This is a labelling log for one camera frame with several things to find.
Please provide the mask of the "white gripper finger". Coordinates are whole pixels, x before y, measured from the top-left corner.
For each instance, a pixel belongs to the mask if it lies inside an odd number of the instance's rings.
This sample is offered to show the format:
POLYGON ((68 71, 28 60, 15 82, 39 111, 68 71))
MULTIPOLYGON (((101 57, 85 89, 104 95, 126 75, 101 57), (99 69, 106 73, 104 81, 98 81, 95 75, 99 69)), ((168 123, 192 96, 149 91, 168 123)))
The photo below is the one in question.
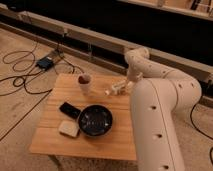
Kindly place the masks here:
POLYGON ((122 89, 123 87, 126 87, 126 85, 127 85, 127 81, 126 80, 122 80, 122 81, 120 81, 118 83, 113 84, 112 87, 114 89, 122 89))
POLYGON ((115 95, 122 95, 125 94, 126 92, 127 92, 126 88, 120 88, 115 91, 115 95))

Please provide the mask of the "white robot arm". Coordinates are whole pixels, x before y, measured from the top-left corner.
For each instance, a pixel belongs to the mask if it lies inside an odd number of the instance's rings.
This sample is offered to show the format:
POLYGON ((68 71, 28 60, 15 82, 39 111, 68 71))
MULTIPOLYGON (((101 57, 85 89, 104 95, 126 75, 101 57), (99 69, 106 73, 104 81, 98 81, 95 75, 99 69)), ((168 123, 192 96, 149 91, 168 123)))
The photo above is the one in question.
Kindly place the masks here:
POLYGON ((139 171, 185 171, 172 113, 195 105, 200 83, 187 73, 154 62, 147 48, 125 53, 132 81, 130 114, 139 171))

